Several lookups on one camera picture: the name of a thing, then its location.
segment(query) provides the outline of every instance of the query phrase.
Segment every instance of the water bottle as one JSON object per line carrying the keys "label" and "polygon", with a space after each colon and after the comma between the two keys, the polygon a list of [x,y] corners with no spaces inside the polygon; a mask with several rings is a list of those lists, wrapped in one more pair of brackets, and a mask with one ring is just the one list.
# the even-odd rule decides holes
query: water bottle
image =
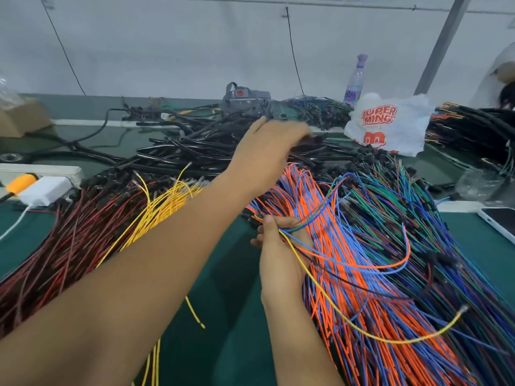
{"label": "water bottle", "polygon": [[363,90],[364,76],[363,68],[365,67],[365,61],[368,55],[360,54],[357,56],[356,70],[352,73],[347,84],[347,90],[345,91],[344,103],[355,105],[361,96]]}

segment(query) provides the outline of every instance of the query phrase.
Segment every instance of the green table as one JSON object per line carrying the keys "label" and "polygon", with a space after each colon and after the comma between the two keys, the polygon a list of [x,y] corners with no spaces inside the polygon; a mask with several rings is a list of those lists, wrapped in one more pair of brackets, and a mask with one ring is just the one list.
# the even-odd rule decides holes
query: green table
{"label": "green table", "polygon": [[[53,118],[101,119],[108,107],[118,106],[119,98],[38,97],[53,111]],[[130,104],[146,105],[145,99],[128,99]],[[205,104],[205,101],[174,101],[177,108]],[[56,127],[64,138],[91,132],[91,127]],[[159,131],[106,128],[101,135],[84,144],[103,151],[127,156],[146,146]],[[48,142],[1,139],[0,153],[30,151]],[[424,151],[416,158],[403,159],[433,183],[456,181],[460,170],[449,165],[436,152]],[[39,162],[57,164],[58,162]],[[94,175],[102,165],[90,162],[62,162],[80,165],[86,175]],[[0,206],[0,233],[17,214]],[[515,247],[474,214],[443,214],[451,233],[466,254],[483,269],[490,280],[515,306]],[[0,276],[16,267],[37,247],[53,224],[51,216],[29,214],[20,230],[31,231],[30,242],[11,236],[0,245]],[[265,314],[260,302],[259,252],[249,245],[254,235],[248,224],[238,218],[223,235],[208,263],[193,286],[189,298],[206,329],[201,329],[183,304],[162,338],[160,382],[162,384],[273,385],[274,364]]]}

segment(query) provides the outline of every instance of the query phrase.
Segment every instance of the smartphone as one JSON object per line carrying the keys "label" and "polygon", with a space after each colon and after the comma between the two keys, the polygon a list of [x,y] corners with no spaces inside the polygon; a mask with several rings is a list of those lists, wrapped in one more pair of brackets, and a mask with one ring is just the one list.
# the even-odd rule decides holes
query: smartphone
{"label": "smartphone", "polygon": [[515,209],[509,207],[483,207],[480,208],[477,214],[515,244]]}

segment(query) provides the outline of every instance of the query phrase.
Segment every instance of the person's right hand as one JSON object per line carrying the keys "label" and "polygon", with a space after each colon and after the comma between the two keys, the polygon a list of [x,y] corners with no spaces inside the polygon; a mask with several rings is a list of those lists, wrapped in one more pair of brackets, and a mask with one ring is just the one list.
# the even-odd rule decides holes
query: person's right hand
{"label": "person's right hand", "polygon": [[[258,235],[250,243],[260,247],[261,260],[259,264],[261,276],[262,298],[278,298],[280,296],[290,298],[301,298],[302,283],[306,276],[306,269],[300,264],[292,248],[283,242],[283,236],[278,228],[293,228],[301,224],[295,217],[274,217],[266,215],[263,225],[257,228]],[[306,228],[293,232],[293,236],[313,248],[313,241]],[[290,239],[292,244],[305,250],[299,242]],[[310,262],[300,253],[299,256],[307,267]]]}
{"label": "person's right hand", "polygon": [[239,142],[224,172],[248,193],[249,200],[267,192],[281,177],[290,149],[310,129],[295,121],[255,121]]}

